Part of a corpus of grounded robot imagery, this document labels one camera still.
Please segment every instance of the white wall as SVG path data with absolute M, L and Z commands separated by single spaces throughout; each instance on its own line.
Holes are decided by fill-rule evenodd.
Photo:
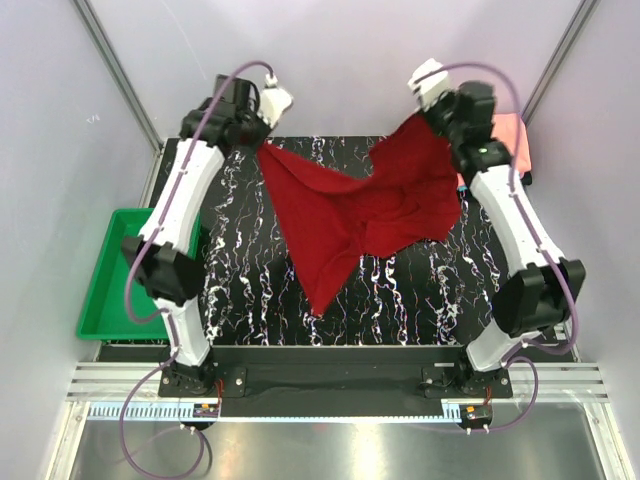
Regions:
M 640 2 L 601 2 L 529 128 L 530 195 L 554 240 L 567 256 L 585 263 L 580 352 L 603 369 L 636 470 L 639 18 Z
M 0 2 L 0 478 L 34 479 L 113 209 L 152 153 L 67 0 Z
M 279 135 L 386 134 L 429 57 L 503 68 L 526 100 L 579 0 L 92 0 L 161 136 L 218 73 L 272 62 L 294 95 Z M 247 78 L 260 81 L 263 73 Z M 458 79 L 478 78 L 476 72 Z M 499 108 L 512 111 L 504 90 Z

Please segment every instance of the red towel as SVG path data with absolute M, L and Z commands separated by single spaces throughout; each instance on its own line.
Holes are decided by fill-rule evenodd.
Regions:
M 360 256 L 388 257 L 443 241 L 460 216 L 446 139 L 419 115 L 369 152 L 373 174 L 351 178 L 265 144 L 260 168 L 313 313 L 321 315 Z

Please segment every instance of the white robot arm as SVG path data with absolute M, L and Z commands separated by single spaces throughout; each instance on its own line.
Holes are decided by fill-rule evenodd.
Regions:
M 218 77 L 216 90 L 222 88 L 225 79 Z M 238 146 L 259 148 L 293 104 L 293 97 L 278 87 L 274 75 L 266 76 L 265 88 L 253 99 L 257 106 L 253 110 L 252 89 L 257 93 L 255 85 L 247 80 L 231 82 L 202 129 L 188 162 L 184 160 L 192 137 L 211 98 L 184 118 L 176 157 L 160 199 L 139 236 L 127 237 L 122 243 L 125 257 L 133 265 L 142 246 L 153 238 L 136 280 L 163 312 L 167 332 L 172 331 L 169 317 L 173 319 L 179 342 L 175 344 L 170 335 L 171 347 L 177 349 L 176 369 L 196 388 L 208 388 L 211 379 L 205 378 L 201 368 L 210 353 L 197 298 L 204 287 L 204 266 L 187 257 L 193 225 L 205 193 L 229 152 Z
M 549 261 L 562 272 L 574 299 L 585 270 L 579 260 L 565 260 L 542 227 L 520 177 L 511 177 L 511 154 L 491 137 L 493 87 L 466 82 L 454 90 L 449 73 L 434 59 L 416 69 L 408 86 L 430 127 L 449 140 L 453 165 L 487 211 L 507 257 L 509 278 L 491 301 L 494 319 L 456 365 L 459 389 L 482 388 L 483 382 L 497 378 L 514 347 L 568 318 L 567 301 Z M 532 230 L 539 238 L 534 240 Z

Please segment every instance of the black and white patterned surface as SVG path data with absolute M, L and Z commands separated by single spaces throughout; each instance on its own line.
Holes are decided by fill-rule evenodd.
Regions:
M 273 143 L 352 176 L 371 172 L 376 137 L 275 138 Z M 155 205 L 171 163 L 154 188 Z M 489 322 L 506 260 L 485 211 L 460 193 L 462 216 L 444 243 L 419 242 L 390 258 L 365 256 L 322 317 L 310 313 L 257 160 L 234 153 L 201 209 L 207 337 L 225 345 L 467 343 Z

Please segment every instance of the green tray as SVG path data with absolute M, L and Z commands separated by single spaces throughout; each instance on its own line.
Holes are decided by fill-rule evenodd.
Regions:
M 124 286 L 129 265 L 120 251 L 125 235 L 136 236 L 151 216 L 152 208 L 121 209 L 113 212 L 102 250 L 89 284 L 89 291 L 78 322 L 77 335 L 86 340 L 166 340 L 167 331 L 161 317 L 145 325 L 129 320 L 124 308 Z M 196 217 L 189 245 L 194 258 L 200 237 L 200 217 Z M 139 316 L 156 311 L 144 288 L 134 283 L 133 308 Z

